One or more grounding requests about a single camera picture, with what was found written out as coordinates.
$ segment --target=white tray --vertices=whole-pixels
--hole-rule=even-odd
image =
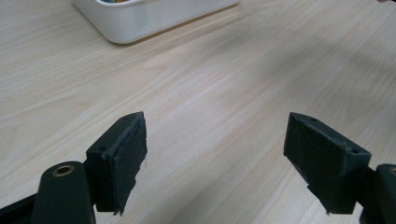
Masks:
[[[73,3],[105,38],[127,44],[235,5],[238,0],[131,0],[123,3],[73,0]]]

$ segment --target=screw hole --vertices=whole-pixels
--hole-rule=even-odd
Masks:
[[[396,167],[390,168],[390,172],[391,172],[393,175],[396,175]]]
[[[69,175],[70,173],[72,173],[74,171],[75,167],[72,165],[65,165],[65,166],[61,166],[56,168],[53,172],[52,175],[54,176],[63,176],[63,175]]]

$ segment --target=white box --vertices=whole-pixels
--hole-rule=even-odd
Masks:
[[[73,3],[105,38],[127,44],[235,5],[238,0],[131,0],[122,3],[73,0]]]

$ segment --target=light wood grain surface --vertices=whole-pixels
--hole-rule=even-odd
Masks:
[[[145,112],[148,156],[123,217],[98,223],[358,223],[327,216],[283,157],[289,112],[396,163],[396,4],[242,0],[137,45],[68,0],[0,2],[0,207]]]

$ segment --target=black rubber pad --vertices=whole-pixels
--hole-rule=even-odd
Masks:
[[[353,212],[353,176],[367,168],[370,152],[317,119],[290,113],[284,155],[328,212]]]
[[[120,118],[88,150],[86,166],[98,212],[123,213],[146,158],[143,112]]]

